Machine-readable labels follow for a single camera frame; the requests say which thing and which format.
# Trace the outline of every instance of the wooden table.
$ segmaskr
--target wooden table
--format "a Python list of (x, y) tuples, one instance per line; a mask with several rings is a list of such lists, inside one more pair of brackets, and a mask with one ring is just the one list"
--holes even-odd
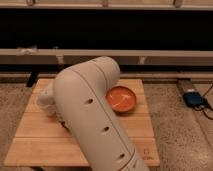
[[(6, 166), (89, 166), (75, 139), (57, 121), (35, 104), (40, 90), (52, 79), (38, 80), (23, 114), (4, 164)], [(132, 89), (137, 106), (127, 116), (118, 116), (129, 138), (149, 166), (158, 166), (159, 157), (152, 123), (139, 79), (121, 79), (118, 85)]]

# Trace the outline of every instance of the orange bowl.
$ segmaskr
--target orange bowl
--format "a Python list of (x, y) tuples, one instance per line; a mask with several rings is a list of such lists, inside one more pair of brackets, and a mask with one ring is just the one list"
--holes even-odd
[(118, 113), (128, 112), (136, 106), (136, 95), (127, 87), (116, 86), (109, 90), (106, 99), (111, 108)]

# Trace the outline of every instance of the floor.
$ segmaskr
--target floor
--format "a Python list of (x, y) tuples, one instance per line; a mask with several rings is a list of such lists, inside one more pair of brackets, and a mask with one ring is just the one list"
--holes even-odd
[[(196, 84), (204, 93), (209, 84)], [(151, 171), (212, 171), (213, 121), (187, 108), (174, 83), (145, 83), (160, 167)], [(0, 171), (31, 171), (25, 167), (4, 167), (3, 160), (24, 112), (32, 88), (24, 83), (0, 83)], [(213, 105), (213, 90), (207, 96)], [(45, 168), (47, 171), (89, 169)]]

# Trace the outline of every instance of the black backdrop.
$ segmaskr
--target black backdrop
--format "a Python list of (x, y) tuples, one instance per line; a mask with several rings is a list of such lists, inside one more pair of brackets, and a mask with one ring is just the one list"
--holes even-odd
[(213, 12), (0, 9), (0, 48), (213, 50)]

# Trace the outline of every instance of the cable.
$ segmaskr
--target cable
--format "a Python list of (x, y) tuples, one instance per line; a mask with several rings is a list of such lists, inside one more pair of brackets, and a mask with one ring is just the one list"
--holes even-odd
[(209, 87), (209, 89), (203, 94), (202, 98), (203, 98), (203, 100), (205, 101), (206, 106), (203, 107), (203, 108), (200, 108), (200, 109), (202, 110), (204, 116), (205, 116), (206, 118), (208, 118), (209, 120), (213, 120), (213, 116), (212, 116), (212, 117), (209, 116), (209, 115), (207, 114), (207, 112), (205, 111), (205, 109), (209, 108), (209, 109), (211, 109), (211, 111), (212, 111), (212, 108), (211, 108), (210, 104), (208, 103), (208, 100), (207, 100), (206, 98), (204, 98), (204, 97), (212, 90), (212, 88), (213, 88), (213, 84), (212, 84), (212, 85)]
[(202, 97), (205, 97), (213, 88), (213, 84), (209, 87), (209, 89), (202, 95)]
[(213, 117), (211, 117), (207, 114), (207, 112), (205, 111), (205, 108), (202, 109), (202, 112), (206, 118), (208, 118), (209, 120), (213, 120)]

